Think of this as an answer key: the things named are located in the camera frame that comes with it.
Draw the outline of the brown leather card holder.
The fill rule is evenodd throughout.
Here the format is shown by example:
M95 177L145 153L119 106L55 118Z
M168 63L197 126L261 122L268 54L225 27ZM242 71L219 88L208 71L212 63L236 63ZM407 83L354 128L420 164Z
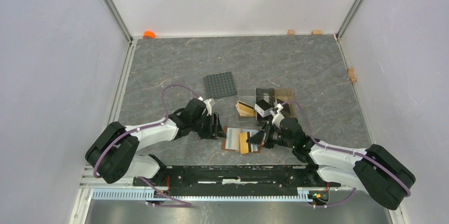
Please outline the brown leather card holder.
M225 128L226 137L222 140L222 150L239 152L240 154L260 153L261 147L250 144L247 140L258 131L255 129Z

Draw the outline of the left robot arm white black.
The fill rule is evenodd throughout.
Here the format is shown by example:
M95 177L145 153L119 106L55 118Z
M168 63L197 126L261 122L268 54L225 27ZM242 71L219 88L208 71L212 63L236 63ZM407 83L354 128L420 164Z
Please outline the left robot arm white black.
M219 115L212 111L214 99L193 98L186 107L146 124L124 126L115 121L107 125L85 154L96 178L108 184L125 176L143 176L152 185L166 180L166 171L155 157L138 154L151 145L173 141L195 132L201 139L225 138Z

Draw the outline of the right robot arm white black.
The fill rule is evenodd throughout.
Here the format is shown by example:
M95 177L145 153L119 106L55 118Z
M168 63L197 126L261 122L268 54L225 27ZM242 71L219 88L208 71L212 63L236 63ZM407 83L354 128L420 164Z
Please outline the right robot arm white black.
M411 195L415 175L384 147L372 144L367 149L338 147L307 135L296 118L279 124L266 122L247 143L267 149L290 148L307 164L306 180L313 186L338 183L367 193L376 203L395 210Z

